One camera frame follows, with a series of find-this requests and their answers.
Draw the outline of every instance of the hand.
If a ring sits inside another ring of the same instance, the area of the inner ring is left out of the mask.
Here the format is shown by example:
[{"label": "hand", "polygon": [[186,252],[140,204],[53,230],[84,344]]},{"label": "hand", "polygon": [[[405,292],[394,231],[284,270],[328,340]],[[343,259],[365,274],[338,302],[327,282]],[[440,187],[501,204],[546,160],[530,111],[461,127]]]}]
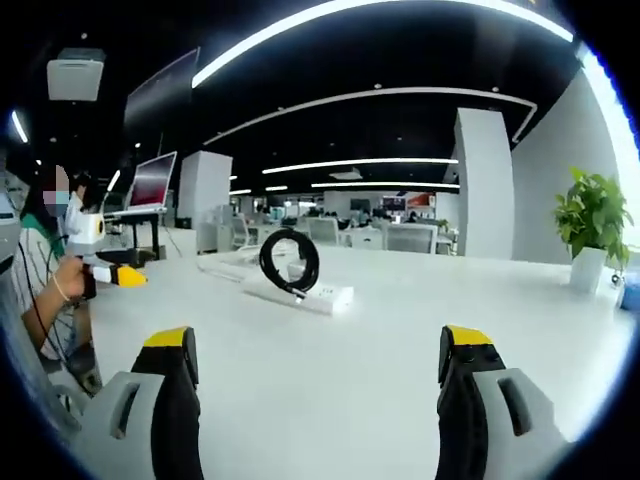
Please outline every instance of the hand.
[{"label": "hand", "polygon": [[60,290],[67,298],[79,297],[84,293],[82,260],[79,258],[62,257],[54,275],[58,281]]}]

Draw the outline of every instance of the laptop screen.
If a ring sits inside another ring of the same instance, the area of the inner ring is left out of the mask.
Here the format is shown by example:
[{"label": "laptop screen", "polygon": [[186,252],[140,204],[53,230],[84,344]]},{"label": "laptop screen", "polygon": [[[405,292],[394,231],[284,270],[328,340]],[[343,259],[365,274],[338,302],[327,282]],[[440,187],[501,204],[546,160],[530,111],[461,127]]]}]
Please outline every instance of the laptop screen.
[{"label": "laptop screen", "polygon": [[138,165],[130,206],[164,205],[176,155],[176,152],[168,153]]}]

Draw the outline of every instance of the laptop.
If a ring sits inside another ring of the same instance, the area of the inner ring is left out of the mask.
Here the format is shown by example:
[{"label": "laptop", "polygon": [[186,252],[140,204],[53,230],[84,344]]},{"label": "laptop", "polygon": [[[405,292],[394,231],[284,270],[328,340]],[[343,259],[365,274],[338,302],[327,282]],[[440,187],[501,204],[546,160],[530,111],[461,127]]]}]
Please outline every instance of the laptop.
[{"label": "laptop", "polygon": [[124,210],[105,212],[105,218],[165,213],[169,181],[178,152],[171,152],[136,167]]}]

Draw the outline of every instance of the ceiling light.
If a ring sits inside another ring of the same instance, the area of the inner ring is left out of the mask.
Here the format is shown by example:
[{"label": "ceiling light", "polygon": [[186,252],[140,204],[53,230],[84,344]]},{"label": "ceiling light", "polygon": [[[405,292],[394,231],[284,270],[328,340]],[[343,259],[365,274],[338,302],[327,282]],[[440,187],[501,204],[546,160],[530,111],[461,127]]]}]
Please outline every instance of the ceiling light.
[{"label": "ceiling light", "polygon": [[20,119],[18,118],[18,113],[15,110],[11,112],[11,120],[13,121],[13,126],[16,128],[16,131],[18,132],[22,143],[29,143],[27,134],[24,131],[24,128],[22,128],[22,124],[20,123]]},{"label": "ceiling light", "polygon": [[111,190],[113,190],[113,187],[115,186],[116,182],[118,181],[118,178],[120,178],[120,170],[116,170],[116,173],[113,174],[113,177],[111,178],[111,181],[109,182],[109,186],[107,186],[107,192],[110,192]]},{"label": "ceiling light", "polygon": [[[316,5],[315,7],[307,8],[301,12],[293,14],[289,17],[283,18],[282,20],[277,21],[269,25],[266,28],[263,28],[259,32],[254,33],[250,37],[244,39],[240,43],[231,47],[229,50],[224,52],[218,58],[210,62],[206,65],[202,70],[200,70],[193,77],[191,81],[191,87],[196,88],[202,82],[204,82],[211,75],[216,73],[226,64],[232,62],[236,58],[238,58],[243,53],[251,50],[253,47],[260,45],[262,42],[269,40],[276,35],[286,32],[287,30],[297,27],[298,25],[302,25],[303,23],[309,22],[311,20],[315,20],[316,18],[324,17],[326,15],[331,15],[332,13],[340,12],[343,10],[347,10],[350,8],[362,7],[365,5],[372,5],[376,3],[388,3],[391,1],[402,1],[402,0],[333,0],[330,2],[325,2],[320,5]],[[466,3],[468,5],[476,5],[480,7],[489,8],[492,10],[497,10],[503,13],[507,13],[514,17],[521,18],[523,20],[527,20],[529,22],[535,23],[536,25],[550,31],[554,35],[559,36],[563,40],[567,42],[573,41],[573,35],[562,28],[560,25],[553,23],[551,20],[544,18],[542,15],[539,15],[531,10],[528,10],[523,7],[519,7],[518,5],[514,5],[512,3],[506,2],[504,0],[443,0],[450,1],[456,3]]]},{"label": "ceiling light", "polygon": [[312,188],[334,187],[419,187],[419,188],[451,188],[460,189],[460,185],[453,183],[420,183],[420,182],[338,182],[338,183],[312,183]]},{"label": "ceiling light", "polygon": [[341,167],[345,165],[369,165],[376,163],[431,163],[431,164],[457,164],[458,160],[451,158],[361,158],[357,160],[334,160],[332,162],[305,163],[302,165],[290,165],[288,167],[267,168],[262,173],[291,172],[293,170],[306,170],[308,168]]}]

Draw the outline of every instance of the striped shirt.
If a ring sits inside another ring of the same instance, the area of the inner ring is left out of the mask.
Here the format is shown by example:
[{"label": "striped shirt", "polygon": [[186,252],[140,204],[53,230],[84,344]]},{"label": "striped shirt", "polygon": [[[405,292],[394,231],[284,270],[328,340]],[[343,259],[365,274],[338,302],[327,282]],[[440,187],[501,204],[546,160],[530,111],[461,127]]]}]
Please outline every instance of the striped shirt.
[{"label": "striped shirt", "polygon": [[[11,267],[11,277],[16,294],[16,304],[23,315],[33,305],[33,297],[44,289],[49,278],[58,269],[58,260],[51,252],[49,241],[35,228],[23,228],[20,232],[20,245],[25,253],[27,270],[20,249],[16,252],[15,260]],[[40,352],[57,360],[56,350],[65,354],[70,353],[75,343],[76,331],[73,319],[73,305],[65,305],[59,312],[54,324],[49,329],[47,340]]]}]

